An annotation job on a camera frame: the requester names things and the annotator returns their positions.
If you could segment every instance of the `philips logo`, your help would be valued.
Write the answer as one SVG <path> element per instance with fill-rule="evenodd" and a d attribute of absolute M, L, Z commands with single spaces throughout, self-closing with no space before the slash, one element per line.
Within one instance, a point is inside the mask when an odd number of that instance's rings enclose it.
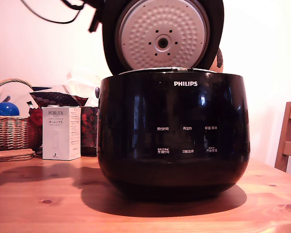
<path fill-rule="evenodd" d="M 174 82 L 174 86 L 198 86 L 197 82 Z"/>

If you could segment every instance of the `inner lid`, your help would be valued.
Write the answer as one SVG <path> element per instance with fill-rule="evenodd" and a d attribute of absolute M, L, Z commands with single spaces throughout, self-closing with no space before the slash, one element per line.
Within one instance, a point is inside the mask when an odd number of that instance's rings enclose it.
<path fill-rule="evenodd" d="M 182 67 L 157 67 L 157 68 L 145 68 L 145 69 L 136 69 L 136 70 L 130 70 L 122 74 L 128 74 L 128 73 L 152 73 L 152 72 L 206 72 L 206 73 L 216 73 L 211 70 L 205 70 L 205 69 L 197 69 L 197 68 L 182 68 Z"/>
<path fill-rule="evenodd" d="M 126 69 L 195 67 L 210 36 L 196 0 L 132 0 L 118 20 L 115 47 Z"/>

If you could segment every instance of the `basket handle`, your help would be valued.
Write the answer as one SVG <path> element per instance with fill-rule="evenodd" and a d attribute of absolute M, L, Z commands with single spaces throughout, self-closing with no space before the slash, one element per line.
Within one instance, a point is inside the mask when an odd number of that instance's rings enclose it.
<path fill-rule="evenodd" d="M 30 87 L 33 90 L 32 86 L 30 85 L 29 82 L 27 82 L 25 80 L 21 80 L 21 79 L 5 79 L 5 80 L 2 80 L 0 82 L 0 87 L 5 85 L 5 84 L 7 84 L 7 83 L 23 83 L 23 84 L 27 85 L 28 87 Z"/>

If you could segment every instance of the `blue ball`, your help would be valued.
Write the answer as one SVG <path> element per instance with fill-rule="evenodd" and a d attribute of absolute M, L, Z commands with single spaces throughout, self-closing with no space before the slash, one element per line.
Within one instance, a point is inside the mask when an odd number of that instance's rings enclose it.
<path fill-rule="evenodd" d="M 19 109 L 10 102 L 0 103 L 0 116 L 19 116 Z"/>

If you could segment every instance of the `power cord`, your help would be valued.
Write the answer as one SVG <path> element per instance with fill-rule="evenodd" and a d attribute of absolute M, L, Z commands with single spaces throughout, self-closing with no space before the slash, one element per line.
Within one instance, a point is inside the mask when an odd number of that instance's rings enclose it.
<path fill-rule="evenodd" d="M 51 22 L 51 23 L 59 23 L 59 24 L 68 24 L 68 23 L 72 23 L 79 15 L 79 13 L 81 12 L 81 10 L 84 8 L 85 3 L 83 3 L 81 6 L 77 6 L 77 5 L 72 5 L 71 3 L 69 3 L 67 0 L 61 0 L 66 6 L 68 6 L 69 8 L 73 9 L 73 10 L 77 10 L 78 13 L 77 15 L 70 21 L 67 22 L 58 22 L 58 21 L 53 21 L 47 18 L 44 18 L 42 16 L 40 16 L 37 12 L 35 12 L 24 0 L 20 0 L 33 14 L 35 14 L 36 16 L 38 16 L 41 19 L 46 20 L 47 22 Z"/>

